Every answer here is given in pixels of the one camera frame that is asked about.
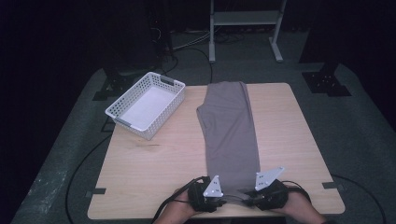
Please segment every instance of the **white plastic basket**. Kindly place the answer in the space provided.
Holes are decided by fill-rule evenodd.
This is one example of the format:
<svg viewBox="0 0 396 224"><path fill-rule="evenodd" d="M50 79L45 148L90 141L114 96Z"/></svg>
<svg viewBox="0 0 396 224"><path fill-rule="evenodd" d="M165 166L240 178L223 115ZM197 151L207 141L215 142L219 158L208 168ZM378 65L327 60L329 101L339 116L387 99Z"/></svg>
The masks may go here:
<svg viewBox="0 0 396 224"><path fill-rule="evenodd" d="M149 72L108 109L114 122L150 140L184 100L186 85Z"/></svg>

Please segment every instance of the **person's hand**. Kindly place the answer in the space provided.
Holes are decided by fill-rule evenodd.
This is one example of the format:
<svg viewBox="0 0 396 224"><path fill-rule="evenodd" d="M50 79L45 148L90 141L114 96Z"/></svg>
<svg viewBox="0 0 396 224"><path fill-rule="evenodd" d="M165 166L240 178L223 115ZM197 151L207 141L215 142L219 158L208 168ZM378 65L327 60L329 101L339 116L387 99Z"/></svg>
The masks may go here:
<svg viewBox="0 0 396 224"><path fill-rule="evenodd" d="M326 218L299 192L290 192L285 206L272 211L290 216L304 224L321 224L326 221Z"/></svg>
<svg viewBox="0 0 396 224"><path fill-rule="evenodd" d="M190 217L193 217L199 212L195 210L188 203L189 195L185 190L175 198L175 201L166 205L163 212L154 222L155 224L181 224L186 222Z"/></svg>

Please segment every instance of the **white metal frame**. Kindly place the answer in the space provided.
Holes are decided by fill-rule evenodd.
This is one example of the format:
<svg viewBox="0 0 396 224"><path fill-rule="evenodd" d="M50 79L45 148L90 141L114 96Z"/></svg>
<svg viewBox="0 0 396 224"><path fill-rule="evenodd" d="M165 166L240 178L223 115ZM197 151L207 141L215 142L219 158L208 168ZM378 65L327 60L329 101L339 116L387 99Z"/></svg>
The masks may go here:
<svg viewBox="0 0 396 224"><path fill-rule="evenodd" d="M282 0L280 10L272 11L233 11L215 12L214 0L210 1L210 38L209 38L209 61L214 63L215 56L215 26L218 25L259 25L274 24L274 36L269 37L270 45L278 63L283 62L282 55L277 47L277 38L282 23L287 0Z"/></svg>

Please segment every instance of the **wooden table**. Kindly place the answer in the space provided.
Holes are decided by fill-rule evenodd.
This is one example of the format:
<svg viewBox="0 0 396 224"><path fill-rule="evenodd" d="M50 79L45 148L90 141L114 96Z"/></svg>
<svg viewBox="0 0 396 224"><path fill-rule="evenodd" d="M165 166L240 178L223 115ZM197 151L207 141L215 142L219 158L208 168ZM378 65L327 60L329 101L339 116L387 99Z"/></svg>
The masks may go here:
<svg viewBox="0 0 396 224"><path fill-rule="evenodd" d="M300 184L322 214L341 214L344 203L337 189L322 183L332 177L304 115L286 83L248 84L261 170L286 168L279 180ZM186 97L151 141L116 126L96 187L91 219L152 218L175 189L207 175L205 140L196 108L204 102L206 86L186 87ZM275 216L272 212L224 204L217 212L198 217Z"/></svg>

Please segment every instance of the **floor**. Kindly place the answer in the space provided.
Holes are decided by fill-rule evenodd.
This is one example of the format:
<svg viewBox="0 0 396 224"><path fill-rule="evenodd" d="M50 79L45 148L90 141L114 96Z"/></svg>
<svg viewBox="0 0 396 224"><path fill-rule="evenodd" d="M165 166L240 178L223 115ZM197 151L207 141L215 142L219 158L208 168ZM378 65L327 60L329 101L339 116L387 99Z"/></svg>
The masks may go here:
<svg viewBox="0 0 396 224"><path fill-rule="evenodd" d="M175 52L177 61L165 57L156 72L188 86L220 81L290 84L346 206L345 213L329 218L339 223L396 223L396 133L357 76L343 65L335 76L351 96L310 91L302 73L318 71L322 64L298 63L307 33L280 33L283 63L274 58L270 35L224 36L226 42L216 45L212 64L206 58L207 42L200 42ZM198 37L173 35L174 47ZM86 215L114 127L105 109L117 97L93 100L105 81L103 70L92 74L12 223L149 223L89 220ZM286 222L296 223L288 217Z"/></svg>

